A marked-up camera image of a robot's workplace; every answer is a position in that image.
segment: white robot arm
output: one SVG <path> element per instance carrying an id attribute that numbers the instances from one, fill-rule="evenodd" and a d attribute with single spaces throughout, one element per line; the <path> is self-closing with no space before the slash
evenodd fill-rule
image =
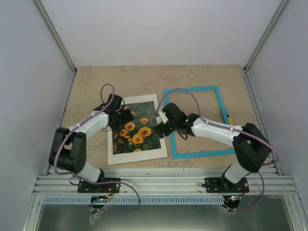
<path id="1" fill-rule="evenodd" d="M 57 167 L 73 174 L 78 174 L 80 177 L 91 182 L 105 181 L 104 172 L 87 162 L 86 144 L 97 131 L 107 126 L 110 126 L 112 130 L 117 130 L 134 119 L 130 110 L 123 109 L 124 105 L 121 105 L 122 100 L 120 96 L 114 95 L 112 102 L 104 112 L 100 111 L 106 103 L 96 107 L 84 120 L 87 120 L 87 122 L 80 122 L 70 128 L 58 128 L 53 138 L 49 164 L 51 166 L 54 165 L 61 143 L 70 131 L 75 130 L 65 143 L 65 145 L 71 145 L 71 148 L 64 147 L 61 150 L 57 160 Z"/>
<path id="2" fill-rule="evenodd" d="M 268 143 L 254 124 L 232 126 L 201 118 L 197 114 L 186 116 L 174 103 L 160 108 L 157 116 L 161 117 L 162 122 L 154 131 L 160 138 L 177 131 L 181 135 L 206 137 L 234 148 L 237 161 L 226 169 L 221 178 L 205 180 L 203 187 L 206 187 L 209 193 L 241 189 L 238 188 L 239 185 L 247 185 L 244 177 L 250 172 L 257 173 L 270 154 L 270 149 L 266 145 L 241 133 L 249 133 Z"/>

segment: table surface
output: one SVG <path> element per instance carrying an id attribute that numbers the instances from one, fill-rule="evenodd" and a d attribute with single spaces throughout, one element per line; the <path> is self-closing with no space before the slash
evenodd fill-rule
<path id="1" fill-rule="evenodd" d="M 228 114 L 235 125 L 256 123 L 241 68 L 237 65 L 179 65 L 179 66 L 95 66 L 80 67 L 75 76 L 62 127 L 73 126 L 86 118 L 101 104 L 100 89 L 105 83 L 115 87 L 121 97 L 157 94 L 160 101 L 163 90 L 217 85 Z M 103 92 L 108 98 L 111 90 Z M 202 115 L 223 122 L 214 91 L 194 92 Z M 197 114 L 192 98 L 186 93 L 170 94 L 174 102 L 187 115 Z M 191 153 L 229 149 L 230 147 L 206 138 L 190 137 L 180 140 L 175 134 L 178 153 Z M 173 160 L 170 139 L 166 138 L 167 158 L 108 165 L 107 132 L 99 131 L 87 142 L 87 161 L 96 167 L 149 168 L 149 167 L 227 167 L 236 157 L 234 154 Z"/>

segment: teal rectangular frame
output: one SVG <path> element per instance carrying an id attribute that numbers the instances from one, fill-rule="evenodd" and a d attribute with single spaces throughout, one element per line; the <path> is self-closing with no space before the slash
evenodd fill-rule
<path id="1" fill-rule="evenodd" d="M 229 124 L 227 112 L 226 112 L 225 106 L 223 105 L 223 101 L 222 101 L 218 86 L 192 87 L 192 88 L 184 88 L 184 89 L 191 91 L 191 92 L 204 91 L 204 90 L 215 90 L 215 93 L 216 93 L 216 96 L 217 96 L 217 99 L 218 99 L 218 103 L 219 103 L 225 124 Z M 168 92 L 170 92 L 172 90 L 173 89 L 165 89 L 164 95 L 166 95 Z M 176 90 L 173 93 L 179 93 L 179 92 L 183 92 L 183 91 Z M 165 103 L 166 103 L 166 105 L 168 103 L 170 103 L 168 95 L 165 97 Z M 227 149 L 227 150 L 216 150 L 216 151 L 199 152 L 199 153 L 177 154 L 177 148 L 176 148 L 173 133 L 170 134 L 170 141 L 171 141 L 171 150 L 172 150 L 173 159 L 185 159 L 185 158 L 195 158 L 195 157 L 202 157 L 202 156 L 225 155 L 225 154 L 234 154 L 235 153 L 234 149 Z"/>

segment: photograph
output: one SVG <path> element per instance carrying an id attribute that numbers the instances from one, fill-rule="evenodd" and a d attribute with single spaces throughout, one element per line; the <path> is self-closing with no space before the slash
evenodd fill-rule
<path id="1" fill-rule="evenodd" d="M 165 140 L 154 133 L 157 95 L 126 97 L 124 102 L 134 120 L 117 131 L 108 131 L 108 164 L 167 157 Z"/>

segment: glass panel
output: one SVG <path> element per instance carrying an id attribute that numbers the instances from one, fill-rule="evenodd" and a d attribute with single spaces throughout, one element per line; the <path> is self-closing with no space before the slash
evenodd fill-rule
<path id="1" fill-rule="evenodd" d="M 247 196 L 246 207 L 258 199 Z M 113 206 L 127 209 L 128 206 Z M 89 225 L 86 205 L 44 205 L 37 231 L 291 231 L 284 200 L 264 197 L 253 209 L 231 214 L 214 205 L 144 205 L 132 213 L 104 213 Z"/>

